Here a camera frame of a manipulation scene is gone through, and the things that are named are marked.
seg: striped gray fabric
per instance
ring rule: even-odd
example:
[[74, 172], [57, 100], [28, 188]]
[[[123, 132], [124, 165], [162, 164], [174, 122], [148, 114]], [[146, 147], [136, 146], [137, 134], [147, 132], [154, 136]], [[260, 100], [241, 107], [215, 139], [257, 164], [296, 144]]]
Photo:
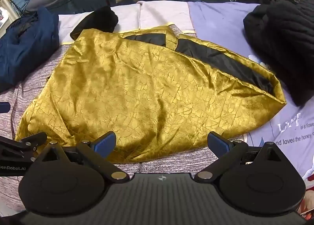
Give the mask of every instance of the striped gray fabric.
[[[28, 78], [13, 89], [0, 94], [0, 101], [8, 101], [11, 111], [0, 114], [0, 135], [14, 139], [19, 121], [28, 107], [36, 98], [47, 82], [56, 65], [59, 63], [69, 45], [62, 45], [52, 57]], [[203, 148], [196, 151], [188, 151], [171, 155], [150, 162], [135, 164], [117, 164], [119, 168], [130, 175], [134, 173], [184, 173], [195, 174], [202, 170], [217, 157], [208, 149]], [[18, 184], [22, 177], [0, 177], [0, 199], [8, 207], [20, 212], [24, 206], [18, 195]]]

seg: black lining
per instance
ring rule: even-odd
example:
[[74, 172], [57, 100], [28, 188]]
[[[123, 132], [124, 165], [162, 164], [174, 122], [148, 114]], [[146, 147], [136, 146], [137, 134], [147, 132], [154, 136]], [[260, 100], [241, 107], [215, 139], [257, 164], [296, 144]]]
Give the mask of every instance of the black lining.
[[253, 84], [261, 90], [274, 95], [274, 87], [268, 79], [218, 50], [198, 44], [188, 39], [179, 38], [175, 51], [197, 58], [210, 64], [210, 66], [214, 68], [238, 78], [241, 81]]
[[141, 35], [127, 36], [125, 39], [141, 41], [149, 44], [155, 44], [166, 47], [166, 35], [163, 33], [147, 33]]

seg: black jacket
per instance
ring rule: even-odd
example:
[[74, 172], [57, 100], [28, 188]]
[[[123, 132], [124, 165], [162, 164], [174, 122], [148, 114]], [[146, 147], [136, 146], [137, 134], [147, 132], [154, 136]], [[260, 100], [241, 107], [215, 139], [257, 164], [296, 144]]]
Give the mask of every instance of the black jacket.
[[249, 44], [287, 86], [296, 105], [314, 95], [314, 0], [259, 5], [243, 20]]

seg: black fuzzy fabric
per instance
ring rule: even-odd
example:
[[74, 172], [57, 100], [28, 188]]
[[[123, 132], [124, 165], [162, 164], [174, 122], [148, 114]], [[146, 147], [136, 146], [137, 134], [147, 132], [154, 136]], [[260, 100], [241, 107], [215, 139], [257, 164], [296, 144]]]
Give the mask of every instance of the black fuzzy fabric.
[[104, 6], [86, 16], [70, 33], [70, 37], [76, 40], [84, 29], [91, 28], [113, 33], [117, 24], [118, 16], [109, 6]]
[[249, 44], [304, 105], [314, 95], [314, 0], [259, 5], [243, 23]]

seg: metal pin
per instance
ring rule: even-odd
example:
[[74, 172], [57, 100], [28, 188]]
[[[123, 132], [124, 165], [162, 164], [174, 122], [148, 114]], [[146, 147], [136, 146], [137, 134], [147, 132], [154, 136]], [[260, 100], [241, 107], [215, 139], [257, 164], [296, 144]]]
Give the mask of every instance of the metal pin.
[[197, 176], [201, 179], [210, 179], [213, 177], [213, 174], [211, 172], [201, 171], [197, 174]]
[[112, 173], [111, 177], [116, 179], [116, 180], [122, 180], [122, 179], [127, 177], [127, 174], [125, 172], [119, 171], [119, 172]]

